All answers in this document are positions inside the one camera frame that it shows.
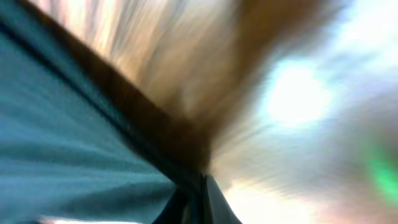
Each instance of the brown wooden surface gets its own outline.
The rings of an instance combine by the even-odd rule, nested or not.
[[[359,147],[398,143],[394,1],[32,2],[210,137],[244,223],[398,222]]]

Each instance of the teal fabric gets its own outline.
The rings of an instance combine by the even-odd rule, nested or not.
[[[152,223],[175,185],[131,152],[134,142],[109,120],[121,116],[38,24],[8,0],[0,19],[0,223]],[[21,45],[29,38],[30,50]]]

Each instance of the wooden floor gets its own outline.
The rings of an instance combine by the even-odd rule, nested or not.
[[[32,2],[211,136],[243,223],[398,223],[395,1]]]

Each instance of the fabric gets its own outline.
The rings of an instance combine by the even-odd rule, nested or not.
[[[109,120],[118,112],[8,0],[0,1],[0,68],[0,223],[42,215],[152,223],[159,216],[175,185],[131,152],[134,142]]]

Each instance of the blurry background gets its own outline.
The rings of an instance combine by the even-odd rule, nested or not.
[[[31,1],[211,136],[243,223],[398,223],[395,0]]]

